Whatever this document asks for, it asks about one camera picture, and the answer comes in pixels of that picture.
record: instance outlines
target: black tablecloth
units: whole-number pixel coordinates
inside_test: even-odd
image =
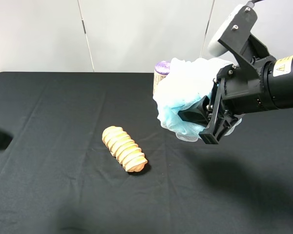
[[[162,129],[152,74],[0,73],[0,234],[293,234],[293,109],[246,115],[220,145]],[[121,126],[149,160],[126,173]]]

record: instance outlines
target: white backdrop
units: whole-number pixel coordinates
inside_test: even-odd
[[[152,72],[161,60],[195,60],[212,2],[0,0],[0,72]],[[218,27],[246,2],[215,0],[204,58],[211,58],[207,45]],[[254,35],[275,57],[293,55],[293,0],[261,1],[255,10]]]

